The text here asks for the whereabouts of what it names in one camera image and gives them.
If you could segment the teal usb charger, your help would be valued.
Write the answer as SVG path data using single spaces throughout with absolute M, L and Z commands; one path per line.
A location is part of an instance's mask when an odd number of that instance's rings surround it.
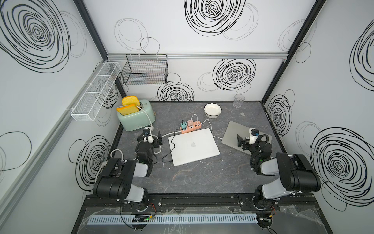
M 187 126 L 188 126 L 188 125 L 187 125 L 186 121 L 185 121 L 185 120 L 182 120 L 182 121 L 181 121 L 181 129 L 182 129 L 182 130 L 185 130 L 185 129 L 187 128 Z

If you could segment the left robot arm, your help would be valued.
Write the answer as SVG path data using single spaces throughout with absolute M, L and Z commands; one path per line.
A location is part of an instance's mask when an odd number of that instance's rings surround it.
M 161 133 L 153 136 L 144 130 L 137 138 L 136 158 L 125 160 L 110 158 L 98 172 L 93 194 L 99 198 L 123 200 L 147 206 L 149 194 L 147 189 L 133 185 L 135 177 L 151 175 L 153 165 L 158 162 L 155 148 L 163 144 Z

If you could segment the orange power strip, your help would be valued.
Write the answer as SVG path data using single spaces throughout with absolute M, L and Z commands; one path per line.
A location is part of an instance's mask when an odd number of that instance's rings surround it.
M 190 133 L 190 132 L 201 129 L 201 127 L 202 127 L 202 124 L 201 124 L 200 121 L 194 121 L 193 126 L 190 126 L 190 127 L 187 126 L 187 128 L 185 130 L 182 130 L 180 128 L 180 132 L 181 132 L 181 134 Z

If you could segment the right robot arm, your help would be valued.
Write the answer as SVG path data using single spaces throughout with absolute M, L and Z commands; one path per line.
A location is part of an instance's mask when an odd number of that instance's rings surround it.
M 285 196 L 318 192 L 322 183 L 306 159 L 305 155 L 276 153 L 272 157 L 272 145 L 269 136 L 255 133 L 250 137 L 242 138 L 237 135 L 237 146 L 250 152 L 251 170 L 262 176 L 276 176 L 275 181 L 259 185 L 252 198 L 254 205 L 262 200 L 276 200 Z

